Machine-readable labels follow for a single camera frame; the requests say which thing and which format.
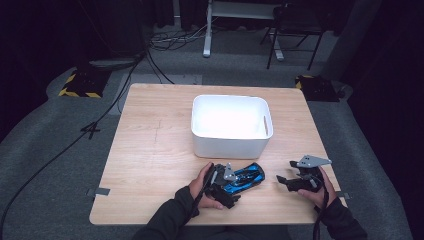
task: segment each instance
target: black cable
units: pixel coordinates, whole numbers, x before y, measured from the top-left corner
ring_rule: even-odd
[[[119,99],[122,98],[123,93],[124,93],[124,89],[126,89],[126,86],[129,82],[129,79],[131,77],[132,72],[134,71],[134,69],[137,67],[138,63],[140,63],[141,59],[137,59],[137,61],[134,63],[133,67],[131,68],[127,80],[124,83],[124,86],[121,89],[121,92],[118,94],[118,97],[115,99],[115,101],[111,104],[111,106],[105,111],[105,113],[95,122],[93,122],[91,125],[89,125],[90,127],[88,127],[87,129],[84,130],[84,132],[78,137],[76,138],[70,145],[68,145],[65,149],[63,149],[60,153],[58,153],[55,157],[53,157],[51,160],[49,160],[46,164],[44,164],[37,172],[35,172],[20,188],[19,190],[15,193],[15,195],[11,198],[11,200],[8,202],[8,204],[6,205],[5,210],[3,211],[3,215],[1,218],[1,222],[0,222],[0,240],[3,240],[3,228],[4,228],[4,223],[6,221],[6,216],[7,213],[10,209],[10,207],[12,206],[13,202],[16,200],[16,198],[19,196],[19,194],[25,189],[25,187],[40,173],[42,172],[46,167],[48,167],[52,162],[54,162],[55,160],[57,160],[63,153],[65,153],[66,151],[68,151],[73,145],[75,145],[85,134],[87,134],[88,132],[92,132],[95,130],[95,127],[97,126],[97,124],[106,116],[106,114],[113,108],[113,106],[119,101]]]
[[[152,61],[153,65],[155,65],[155,67],[157,68],[157,70],[162,74],[162,76],[164,76],[166,78],[166,80],[168,80],[170,83],[175,84],[173,81],[171,81],[171,79],[169,79],[163,72],[162,70],[160,70],[160,68],[158,67],[158,65],[156,65],[155,61],[152,58],[152,55],[150,54],[149,49],[147,49],[147,55],[149,56],[150,60]]]

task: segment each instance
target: black curtain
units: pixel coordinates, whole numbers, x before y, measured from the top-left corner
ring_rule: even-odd
[[[174,25],[174,3],[172,0],[140,0],[147,9],[146,16],[159,28]]]
[[[349,106],[402,199],[414,239],[424,239],[417,167],[424,149],[423,11],[423,1],[383,1],[342,78],[354,88]]]

